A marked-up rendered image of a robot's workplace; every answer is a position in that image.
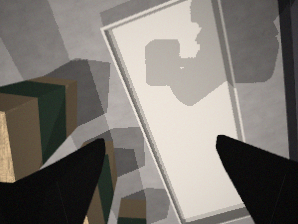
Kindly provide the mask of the white long shallow tray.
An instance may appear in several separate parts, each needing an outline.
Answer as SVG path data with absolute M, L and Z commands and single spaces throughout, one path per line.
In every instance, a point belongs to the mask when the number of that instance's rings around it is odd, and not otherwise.
M 250 217 L 216 150 L 245 143 L 220 0 L 171 0 L 100 28 L 180 224 Z

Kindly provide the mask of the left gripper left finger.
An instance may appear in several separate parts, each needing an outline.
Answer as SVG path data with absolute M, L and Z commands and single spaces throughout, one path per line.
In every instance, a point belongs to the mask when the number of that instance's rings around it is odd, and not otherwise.
M 0 224 L 83 224 L 105 153 L 98 138 L 18 181 L 0 182 Z

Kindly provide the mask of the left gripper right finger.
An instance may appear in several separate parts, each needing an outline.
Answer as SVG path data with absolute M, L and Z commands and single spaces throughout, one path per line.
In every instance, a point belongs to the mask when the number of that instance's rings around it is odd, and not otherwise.
M 226 135 L 216 150 L 255 224 L 298 224 L 298 162 Z

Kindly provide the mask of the tan rectangular block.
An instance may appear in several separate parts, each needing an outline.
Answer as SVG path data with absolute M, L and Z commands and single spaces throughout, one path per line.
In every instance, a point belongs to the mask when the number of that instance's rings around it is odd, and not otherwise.
M 38 171 L 77 128 L 77 81 L 38 77 L 0 87 L 0 182 Z
M 117 224 L 146 224 L 146 200 L 121 199 Z
M 118 176 L 113 141 L 105 141 L 105 148 L 101 175 L 84 224 L 108 224 Z

